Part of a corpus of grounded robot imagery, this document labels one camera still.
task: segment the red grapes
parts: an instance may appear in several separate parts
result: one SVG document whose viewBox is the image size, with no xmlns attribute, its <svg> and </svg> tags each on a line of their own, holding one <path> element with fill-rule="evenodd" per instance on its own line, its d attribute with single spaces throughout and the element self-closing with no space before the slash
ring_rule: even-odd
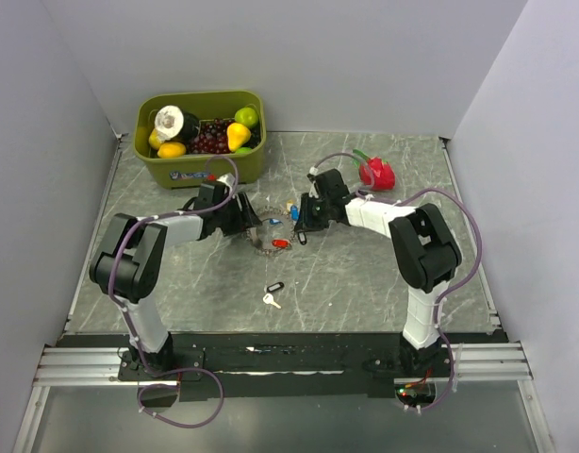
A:
<svg viewBox="0 0 579 453">
<path fill-rule="evenodd" d="M 189 154 L 230 154 L 226 129 L 233 123 L 233 119 L 221 118 L 201 122 L 199 134 L 187 146 Z M 244 146 L 254 148 L 259 143 L 260 125 L 252 131 L 252 138 Z"/>
</svg>

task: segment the yellow lemon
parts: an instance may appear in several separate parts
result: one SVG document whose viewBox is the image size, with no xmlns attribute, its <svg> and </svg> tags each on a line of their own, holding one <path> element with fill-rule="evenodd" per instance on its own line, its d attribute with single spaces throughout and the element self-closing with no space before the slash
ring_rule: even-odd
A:
<svg viewBox="0 0 579 453">
<path fill-rule="evenodd" d="M 149 146 L 154 148 L 156 151 L 158 151 L 161 146 L 161 141 L 157 137 L 157 131 L 155 129 L 151 131 L 151 134 L 149 134 Z"/>
<path fill-rule="evenodd" d="M 157 156 L 162 159 L 180 158 L 187 153 L 187 147 L 183 143 L 165 142 L 157 151 Z"/>
</svg>

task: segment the floor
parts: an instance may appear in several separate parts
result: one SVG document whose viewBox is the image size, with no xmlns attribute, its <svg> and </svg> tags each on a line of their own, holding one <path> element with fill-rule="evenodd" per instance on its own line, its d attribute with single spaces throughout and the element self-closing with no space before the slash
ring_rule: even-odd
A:
<svg viewBox="0 0 579 453">
<path fill-rule="evenodd" d="M 138 413 L 136 392 L 52 388 L 31 451 L 538 451 L 516 382 L 460 382 L 456 394 L 421 417 L 403 413 L 394 400 L 362 395 L 230 398 L 214 422 L 199 429 L 169 427 Z M 197 423 L 216 403 L 176 403 L 165 414 Z"/>
<path fill-rule="evenodd" d="M 242 186 L 256 213 L 282 208 L 307 192 L 306 173 L 318 159 L 359 148 L 392 165 L 396 187 L 388 193 L 405 199 L 419 189 L 454 191 L 441 141 L 436 137 L 386 134 L 270 133 L 266 167 L 257 183 Z M 349 187 L 358 183 L 349 159 L 332 160 Z M 150 177 L 131 149 L 125 149 L 108 195 L 97 243 L 117 212 L 137 216 L 180 208 L 195 189 L 168 191 Z M 422 202 L 440 205 L 464 256 L 456 278 L 473 262 L 471 239 L 456 206 L 440 195 Z M 275 294 L 278 310 L 262 302 L 263 288 L 282 281 Z M 167 250 L 155 289 L 164 325 L 175 331 L 399 331 L 406 318 L 406 284 L 400 278 L 391 242 L 361 228 L 332 225 L 308 235 L 278 256 L 265 258 L 243 237 L 220 232 L 198 243 Z M 68 333 L 123 332 L 113 304 L 85 276 L 74 303 Z M 444 306 L 449 331 L 492 331 L 480 277 L 460 289 Z"/>
</svg>

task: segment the marble countertop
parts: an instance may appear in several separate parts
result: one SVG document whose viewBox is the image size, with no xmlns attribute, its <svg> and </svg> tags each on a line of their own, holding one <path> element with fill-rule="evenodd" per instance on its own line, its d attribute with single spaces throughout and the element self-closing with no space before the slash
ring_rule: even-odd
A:
<svg viewBox="0 0 579 453">
<path fill-rule="evenodd" d="M 334 152 L 358 148 L 387 159 L 397 176 L 388 196 L 405 199 L 425 187 L 454 191 L 441 142 L 436 137 L 383 134 L 272 132 L 265 147 L 262 177 L 240 186 L 256 212 L 282 208 L 288 198 L 307 192 L 310 166 Z M 347 158 L 323 165 L 342 171 L 349 188 L 358 184 Z M 132 149 L 121 155 L 103 219 L 100 242 L 111 216 L 123 212 L 144 216 L 181 207 L 196 189 L 168 191 L 151 178 Z M 441 195 L 421 203 L 440 206 L 464 260 L 456 278 L 473 262 L 464 218 Z M 262 302 L 266 285 L 282 281 L 275 293 L 281 310 Z M 400 331 L 406 319 L 406 283 L 400 278 L 391 241 L 362 228 L 332 224 L 310 233 L 308 244 L 273 257 L 259 256 L 243 237 L 224 238 L 220 231 L 197 243 L 166 250 L 158 285 L 157 306 L 164 325 L 173 331 Z M 480 277 L 450 295 L 442 324 L 449 331 L 492 331 Z M 113 304 L 91 283 L 82 282 L 68 333 L 125 331 Z"/>
</svg>

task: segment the red bell pepper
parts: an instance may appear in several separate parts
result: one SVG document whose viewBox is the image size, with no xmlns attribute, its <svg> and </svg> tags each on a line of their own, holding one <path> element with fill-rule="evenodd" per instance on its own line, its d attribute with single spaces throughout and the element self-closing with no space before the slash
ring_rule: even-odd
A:
<svg viewBox="0 0 579 453">
<path fill-rule="evenodd" d="M 367 166 L 362 163 L 358 166 L 358 175 L 361 178 L 363 184 L 368 186 L 372 184 L 370 174 L 373 173 L 372 189 L 374 191 L 389 191 L 394 187 L 394 184 L 396 183 L 396 177 L 389 163 L 380 158 L 370 158 L 358 149 L 354 149 L 353 153 L 367 161 Z"/>
</svg>

